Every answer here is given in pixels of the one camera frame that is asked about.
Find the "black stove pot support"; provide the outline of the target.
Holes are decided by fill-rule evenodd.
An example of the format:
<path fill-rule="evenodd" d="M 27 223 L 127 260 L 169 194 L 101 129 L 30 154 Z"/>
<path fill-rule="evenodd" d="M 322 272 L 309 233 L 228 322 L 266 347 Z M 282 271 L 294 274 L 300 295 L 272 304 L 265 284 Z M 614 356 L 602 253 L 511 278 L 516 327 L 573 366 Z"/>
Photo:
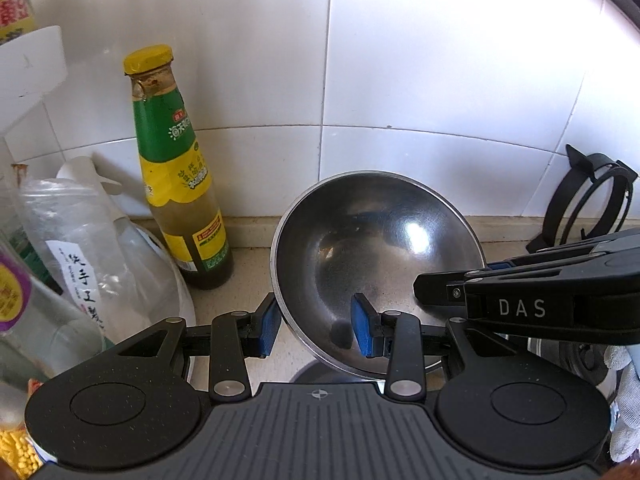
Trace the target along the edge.
<path fill-rule="evenodd" d="M 618 232 L 622 229 L 639 175 L 621 160 L 602 153 L 586 155 L 566 144 L 570 170 L 555 189 L 544 215 L 541 231 L 526 245 L 526 252 L 565 245 L 580 214 L 598 191 L 609 184 L 608 200 L 589 231 L 580 230 L 581 240 Z"/>

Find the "yellow label clear bottle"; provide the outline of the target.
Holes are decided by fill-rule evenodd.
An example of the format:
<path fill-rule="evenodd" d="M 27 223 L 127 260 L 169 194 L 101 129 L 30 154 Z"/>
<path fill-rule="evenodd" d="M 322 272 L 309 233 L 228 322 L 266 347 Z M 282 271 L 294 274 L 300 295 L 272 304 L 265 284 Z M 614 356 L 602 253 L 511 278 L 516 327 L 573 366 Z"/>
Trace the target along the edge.
<path fill-rule="evenodd" d="M 34 10 L 30 0 L 0 1 L 0 40 L 2 44 L 29 34 L 36 28 Z"/>

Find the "yellow cap sauce bottle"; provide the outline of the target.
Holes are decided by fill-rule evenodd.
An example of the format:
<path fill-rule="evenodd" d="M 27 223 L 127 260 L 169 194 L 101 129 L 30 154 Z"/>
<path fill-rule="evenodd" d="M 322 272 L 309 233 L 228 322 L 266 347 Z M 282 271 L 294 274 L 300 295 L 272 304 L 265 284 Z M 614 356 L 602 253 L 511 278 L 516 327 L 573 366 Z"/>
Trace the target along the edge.
<path fill-rule="evenodd" d="M 144 194 L 186 282 L 212 289 L 231 278 L 232 252 L 212 174 L 172 72 L 173 60 L 167 44 L 124 59 Z"/>

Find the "purple label clear bottle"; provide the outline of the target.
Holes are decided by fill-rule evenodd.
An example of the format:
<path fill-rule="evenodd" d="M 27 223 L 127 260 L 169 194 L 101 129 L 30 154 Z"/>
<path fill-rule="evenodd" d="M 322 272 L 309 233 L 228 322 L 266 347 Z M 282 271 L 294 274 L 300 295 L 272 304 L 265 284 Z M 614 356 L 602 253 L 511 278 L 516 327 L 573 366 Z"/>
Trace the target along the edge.
<path fill-rule="evenodd" d="M 1 428 L 24 422 L 31 382 L 45 382 L 106 348 L 93 320 L 1 246 Z"/>

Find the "white round tray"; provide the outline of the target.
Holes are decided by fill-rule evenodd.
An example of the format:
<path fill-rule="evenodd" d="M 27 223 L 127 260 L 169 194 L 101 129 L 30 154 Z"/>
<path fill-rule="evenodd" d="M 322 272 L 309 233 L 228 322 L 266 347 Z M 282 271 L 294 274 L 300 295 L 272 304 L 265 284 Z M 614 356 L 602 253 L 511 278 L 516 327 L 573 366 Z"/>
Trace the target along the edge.
<path fill-rule="evenodd" d="M 0 130 L 5 136 L 67 77 L 62 29 L 40 28 L 1 46 Z"/>

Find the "yellow chenille cloth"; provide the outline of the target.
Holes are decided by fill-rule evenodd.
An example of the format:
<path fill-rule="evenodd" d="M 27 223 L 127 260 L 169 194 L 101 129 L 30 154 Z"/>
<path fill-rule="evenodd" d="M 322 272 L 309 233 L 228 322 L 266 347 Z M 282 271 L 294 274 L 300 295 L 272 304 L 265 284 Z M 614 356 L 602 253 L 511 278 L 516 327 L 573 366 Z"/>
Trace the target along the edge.
<path fill-rule="evenodd" d="M 19 479 L 28 479 L 42 467 L 25 429 L 2 430 L 0 446 L 1 459 Z"/>

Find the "clear plastic bag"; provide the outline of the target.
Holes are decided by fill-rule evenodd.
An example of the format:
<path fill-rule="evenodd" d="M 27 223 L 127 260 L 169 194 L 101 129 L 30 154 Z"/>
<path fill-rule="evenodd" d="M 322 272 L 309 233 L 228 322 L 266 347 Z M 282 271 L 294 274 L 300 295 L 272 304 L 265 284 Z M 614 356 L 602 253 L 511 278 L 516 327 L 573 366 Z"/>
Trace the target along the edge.
<path fill-rule="evenodd" d="M 113 200 L 119 182 L 91 158 L 64 162 L 52 179 L 15 164 L 10 197 L 32 246 L 63 295 L 117 344 L 165 318 L 194 324 L 189 289 L 163 243 Z"/>

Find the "stainless steel bowl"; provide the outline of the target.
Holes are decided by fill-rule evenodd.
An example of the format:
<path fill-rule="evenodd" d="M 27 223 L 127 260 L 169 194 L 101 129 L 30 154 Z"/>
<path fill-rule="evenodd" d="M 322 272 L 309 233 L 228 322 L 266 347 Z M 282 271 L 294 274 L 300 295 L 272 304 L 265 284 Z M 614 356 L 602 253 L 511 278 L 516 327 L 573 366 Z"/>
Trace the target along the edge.
<path fill-rule="evenodd" d="M 352 295 L 441 326 L 442 315 L 416 301 L 416 277 L 485 263 L 469 222 L 446 198 L 400 174 L 353 171 L 316 183 L 288 208 L 274 231 L 270 276 L 285 323 L 319 361 L 380 379 L 388 361 L 360 352 Z"/>

